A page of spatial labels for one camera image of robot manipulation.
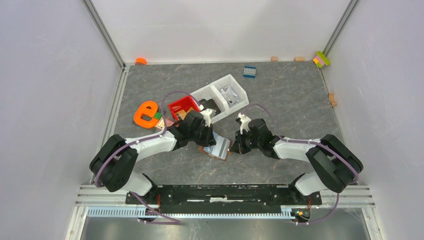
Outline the brown leather card holder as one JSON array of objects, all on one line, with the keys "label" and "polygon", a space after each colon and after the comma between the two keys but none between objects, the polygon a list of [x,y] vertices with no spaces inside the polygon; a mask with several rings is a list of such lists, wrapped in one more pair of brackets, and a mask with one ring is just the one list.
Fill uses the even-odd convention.
[{"label": "brown leather card holder", "polygon": [[211,146],[200,146],[198,149],[202,152],[207,154],[208,156],[222,160],[227,161],[229,155],[230,155],[230,147],[232,145],[232,141],[228,138],[225,138],[216,132],[213,132],[213,137],[216,141],[215,145]]}]

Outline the red plastic bin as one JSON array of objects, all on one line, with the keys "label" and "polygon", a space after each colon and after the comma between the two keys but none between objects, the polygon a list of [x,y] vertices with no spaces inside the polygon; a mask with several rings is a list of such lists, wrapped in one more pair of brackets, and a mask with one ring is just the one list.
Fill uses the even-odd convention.
[{"label": "red plastic bin", "polygon": [[178,121],[176,117],[176,112],[180,110],[187,111],[189,109],[192,109],[192,111],[200,112],[198,104],[191,96],[185,96],[168,104],[168,109],[170,110],[173,119],[176,121]]}]

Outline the white divided plastic bin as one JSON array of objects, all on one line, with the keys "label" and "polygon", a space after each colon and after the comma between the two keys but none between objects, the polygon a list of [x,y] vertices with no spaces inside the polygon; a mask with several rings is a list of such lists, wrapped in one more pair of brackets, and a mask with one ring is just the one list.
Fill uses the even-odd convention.
[{"label": "white divided plastic bin", "polygon": [[[240,97],[240,101],[233,106],[229,106],[227,101],[221,95],[221,88],[226,86],[231,86]],[[250,104],[247,92],[231,74],[227,74],[224,77],[221,77],[218,80],[215,80],[208,85],[195,90],[191,93],[191,95],[197,101],[200,101],[201,99],[213,99],[216,102],[221,110],[221,113],[211,118],[211,123],[213,124],[230,116],[233,113],[238,113],[242,108]]]}]

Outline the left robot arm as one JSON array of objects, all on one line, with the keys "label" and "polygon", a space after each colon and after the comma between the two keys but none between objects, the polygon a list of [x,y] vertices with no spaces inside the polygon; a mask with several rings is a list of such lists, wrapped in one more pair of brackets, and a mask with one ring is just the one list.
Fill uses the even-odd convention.
[{"label": "left robot arm", "polygon": [[190,111],[183,120],[167,127],[164,132],[142,138],[123,138],[112,135],[91,161],[94,185],[113,193],[125,190],[137,194],[145,204],[153,203],[157,190],[145,175],[134,172],[137,162],[153,155],[172,152],[193,142],[201,147],[216,144],[211,116],[213,109]]}]

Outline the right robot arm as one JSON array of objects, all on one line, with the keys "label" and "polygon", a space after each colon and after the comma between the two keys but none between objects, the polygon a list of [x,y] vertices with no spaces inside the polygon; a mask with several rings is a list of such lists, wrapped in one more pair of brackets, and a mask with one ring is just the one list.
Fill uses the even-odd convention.
[{"label": "right robot arm", "polygon": [[297,177],[289,189],[289,199],[302,204],[315,192],[330,190],[341,193],[348,185],[357,183],[364,169],[362,162],[333,134],[323,138],[301,140],[274,135],[262,118],[251,120],[241,114],[237,119],[240,129],[229,149],[237,154],[260,150],[273,159],[292,159],[308,162],[313,172]]}]

